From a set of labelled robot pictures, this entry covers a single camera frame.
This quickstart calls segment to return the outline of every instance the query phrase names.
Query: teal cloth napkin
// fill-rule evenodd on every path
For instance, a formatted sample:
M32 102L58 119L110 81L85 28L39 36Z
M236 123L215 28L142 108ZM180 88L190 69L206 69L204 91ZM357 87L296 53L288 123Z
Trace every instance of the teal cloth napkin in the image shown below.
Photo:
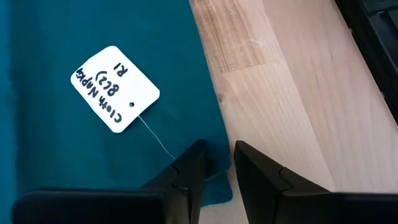
M173 161L139 119L112 133L70 83L109 45L160 90L141 117L173 156L210 143L203 204L231 200L228 138L187 0L0 3L0 221L23 192L136 189Z

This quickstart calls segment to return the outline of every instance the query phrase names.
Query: thin thread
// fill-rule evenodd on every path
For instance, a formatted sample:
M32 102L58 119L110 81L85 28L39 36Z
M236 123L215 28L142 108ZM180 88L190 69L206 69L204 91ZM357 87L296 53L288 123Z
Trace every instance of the thin thread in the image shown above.
M171 155L171 153L164 147L164 145L162 144L162 142L160 141L160 139L159 139L159 138L156 136L156 134L151 130L151 128L148 126L148 124L145 123L145 121L144 121L140 116L138 116L138 118L144 123L145 126L147 126L148 130L155 136L155 138L157 139L157 141L159 142L159 144L162 146L162 148L164 149L164 151L166 151L167 154L168 154L169 156L171 156L171 157L175 160L175 157L174 157L173 155Z

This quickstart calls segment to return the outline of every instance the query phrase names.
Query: paper tag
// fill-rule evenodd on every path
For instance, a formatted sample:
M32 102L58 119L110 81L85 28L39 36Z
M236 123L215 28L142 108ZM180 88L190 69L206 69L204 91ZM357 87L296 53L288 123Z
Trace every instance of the paper tag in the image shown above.
M88 59L70 81L114 133L121 133L160 95L159 89L115 46Z

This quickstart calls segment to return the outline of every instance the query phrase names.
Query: price tag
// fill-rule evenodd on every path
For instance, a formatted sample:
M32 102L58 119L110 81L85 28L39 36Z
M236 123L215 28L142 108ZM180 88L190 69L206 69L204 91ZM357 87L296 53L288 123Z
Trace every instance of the price tag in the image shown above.
M114 133L124 131L160 95L159 89L115 46L89 58L70 81Z

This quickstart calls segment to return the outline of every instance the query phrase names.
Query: light wood grain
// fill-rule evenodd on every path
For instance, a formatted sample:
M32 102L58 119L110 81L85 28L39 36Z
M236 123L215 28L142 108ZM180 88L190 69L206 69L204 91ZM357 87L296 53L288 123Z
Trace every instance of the light wood grain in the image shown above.
M398 192L398 128L333 0L192 0L231 147L332 191ZM232 202L201 223L247 223Z

